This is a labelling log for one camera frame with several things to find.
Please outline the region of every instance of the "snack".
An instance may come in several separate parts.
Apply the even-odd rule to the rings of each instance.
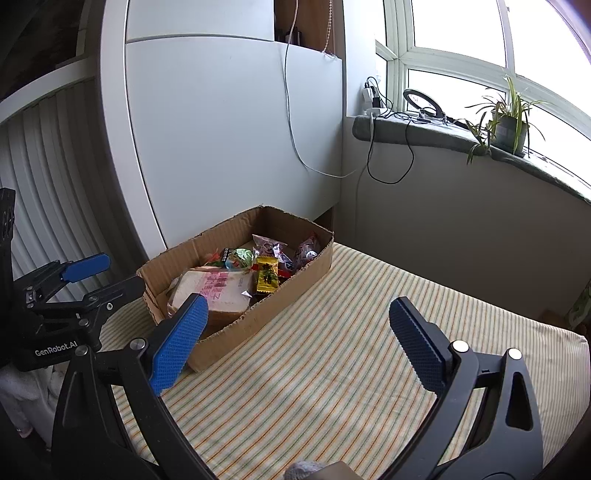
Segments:
[[[204,267],[228,268],[230,270],[250,268],[254,260],[252,252],[246,248],[224,248],[206,257]]]
[[[203,264],[204,267],[220,267],[226,266],[226,259],[228,258],[229,248],[224,248],[222,253],[215,251],[214,254],[206,257],[206,262]]]
[[[295,251],[294,265],[295,269],[304,268],[308,263],[318,257],[320,251],[320,244],[316,238],[316,234],[312,233],[310,237],[302,242]]]
[[[226,268],[235,270],[237,268],[251,268],[254,260],[253,253],[247,248],[237,248],[230,250],[226,259]]]
[[[291,258],[288,257],[283,249],[287,244],[266,236],[253,235],[252,239],[255,242],[255,257],[275,257],[283,264],[283,269],[288,272],[293,272],[294,264]]]
[[[191,293],[203,295],[210,312],[243,313],[250,299],[242,293],[251,288],[252,276],[250,270],[188,270],[180,277],[170,296],[168,313],[174,314]]]
[[[258,264],[256,291],[273,293],[279,288],[279,260],[276,257],[258,257],[256,263]]]

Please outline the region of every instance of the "blue gripper pad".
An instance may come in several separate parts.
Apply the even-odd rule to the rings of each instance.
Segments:
[[[156,327],[157,330],[160,326],[165,326],[164,322],[176,322],[152,357],[150,385],[157,397],[160,396],[163,389],[174,385],[191,350],[207,325],[208,312],[205,297],[192,294],[185,300],[173,318],[164,320]]]
[[[413,306],[406,298],[398,298],[390,304],[390,326],[423,388],[440,396],[446,389],[445,359],[421,325],[427,321],[414,307],[412,312],[406,302]]]
[[[66,267],[61,274],[61,279],[70,283],[75,283],[85,278],[96,275],[97,273],[108,270],[111,266],[111,259],[107,254],[93,255],[74,262]]]

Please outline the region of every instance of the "mattress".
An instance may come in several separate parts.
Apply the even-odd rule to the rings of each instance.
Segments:
[[[342,460],[375,479],[435,400],[389,327],[388,307],[398,296],[450,340],[463,339],[477,352],[523,352],[549,462],[589,404],[585,338],[339,244],[330,272],[303,297],[206,371],[185,369],[163,400],[220,479],[278,478],[296,460]],[[138,300],[113,315],[101,340],[104,349],[121,348],[153,328]],[[123,389],[113,390],[137,452],[153,461]],[[479,399],[477,391],[443,460],[460,453]]]

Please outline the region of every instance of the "metal screw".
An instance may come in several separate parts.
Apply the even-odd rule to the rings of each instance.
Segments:
[[[88,347],[86,345],[80,345],[76,348],[76,356],[85,356],[88,353]]]
[[[513,360],[521,360],[521,352],[517,348],[509,348],[509,356]]]
[[[456,352],[466,353],[470,348],[464,340],[456,340],[452,343],[452,347]]]
[[[141,350],[146,346],[146,341],[143,338],[134,338],[129,343],[129,348],[132,350]]]

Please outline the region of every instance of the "spider plant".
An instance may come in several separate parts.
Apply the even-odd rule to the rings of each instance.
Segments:
[[[491,142],[492,139],[495,138],[496,126],[499,124],[499,120],[495,120],[493,118],[492,120],[489,120],[486,123],[486,125],[482,125],[482,122],[484,121],[486,114],[487,112],[484,112],[482,114],[482,116],[480,117],[480,121],[477,125],[473,124],[467,119],[464,119],[468,129],[470,130],[472,135],[474,135],[474,138],[476,138],[476,140],[478,141],[478,143],[473,145],[470,151],[468,152],[466,164],[472,163],[476,149],[478,149],[478,147],[480,147],[481,150],[481,152],[479,152],[478,154],[481,156],[486,155],[487,153],[491,153]]]
[[[529,115],[531,108],[534,105],[539,105],[541,103],[545,103],[541,100],[534,100],[534,101],[527,101],[522,97],[522,94],[515,90],[515,85],[513,84],[513,80],[509,76],[504,77],[507,85],[509,86],[509,100],[505,99],[505,96],[502,94],[498,94],[498,98],[493,97],[492,95],[483,95],[484,102],[477,103],[475,105],[470,105],[467,108],[474,108],[479,107],[476,113],[482,113],[480,118],[480,122],[478,125],[472,124],[471,122],[466,120],[466,125],[472,132],[472,135],[478,140],[478,143],[472,147],[470,153],[468,154],[468,163],[472,161],[474,156],[474,152],[478,147],[482,147],[484,153],[490,152],[491,143],[495,141],[496,136],[496,127],[501,123],[502,118],[510,117],[516,120],[515,122],[515,139],[513,143],[513,155],[516,154],[518,145],[519,145],[519,138],[521,136],[522,130],[525,128],[526,135],[527,135],[527,145],[528,148],[530,147],[530,125],[534,127],[538,132],[540,130],[532,123],[530,123]],[[483,121],[487,114],[490,114],[492,119],[489,120],[486,125],[483,126]]]

